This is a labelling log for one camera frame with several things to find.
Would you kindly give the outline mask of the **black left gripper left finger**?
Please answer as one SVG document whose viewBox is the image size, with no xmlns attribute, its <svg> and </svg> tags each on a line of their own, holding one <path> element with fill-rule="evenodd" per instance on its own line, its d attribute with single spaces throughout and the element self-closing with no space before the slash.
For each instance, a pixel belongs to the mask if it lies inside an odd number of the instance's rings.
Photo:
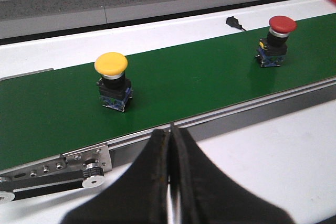
<svg viewBox="0 0 336 224">
<path fill-rule="evenodd" d="M 62 223 L 167 223 L 169 134 L 154 130 L 127 171 Z"/>
</svg>

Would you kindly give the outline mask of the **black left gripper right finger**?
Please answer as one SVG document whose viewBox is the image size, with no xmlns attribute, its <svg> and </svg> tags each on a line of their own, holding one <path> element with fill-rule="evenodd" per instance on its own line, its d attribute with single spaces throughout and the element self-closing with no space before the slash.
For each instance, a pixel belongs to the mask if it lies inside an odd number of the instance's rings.
<svg viewBox="0 0 336 224">
<path fill-rule="evenodd" d="M 171 127 L 169 156 L 176 223 L 293 223 L 223 173 L 187 129 Z"/>
</svg>

